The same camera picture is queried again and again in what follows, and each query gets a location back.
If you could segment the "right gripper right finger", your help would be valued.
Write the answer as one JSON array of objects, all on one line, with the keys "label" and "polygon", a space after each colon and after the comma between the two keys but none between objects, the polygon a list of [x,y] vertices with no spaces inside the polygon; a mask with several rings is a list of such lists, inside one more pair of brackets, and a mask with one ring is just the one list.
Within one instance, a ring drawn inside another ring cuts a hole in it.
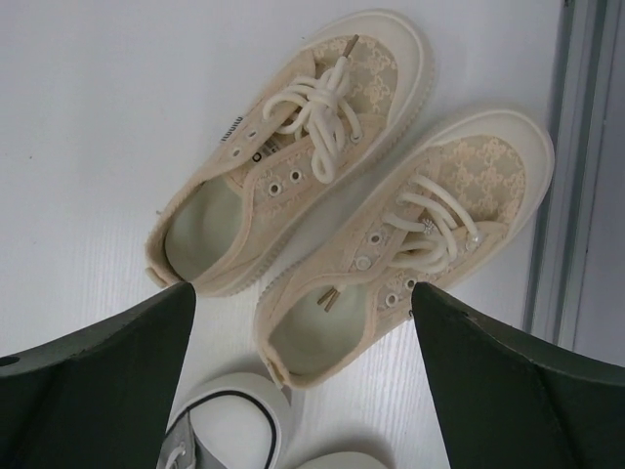
[{"label": "right gripper right finger", "polygon": [[412,317],[453,468],[621,468],[624,369],[419,282]]}]

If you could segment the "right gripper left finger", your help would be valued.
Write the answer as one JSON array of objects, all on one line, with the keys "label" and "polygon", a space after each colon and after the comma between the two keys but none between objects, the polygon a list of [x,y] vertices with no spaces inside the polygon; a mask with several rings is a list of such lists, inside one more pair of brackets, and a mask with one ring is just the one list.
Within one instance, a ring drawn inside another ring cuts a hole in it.
[{"label": "right gripper left finger", "polygon": [[4,468],[154,468],[196,306],[177,283],[1,360]]}]

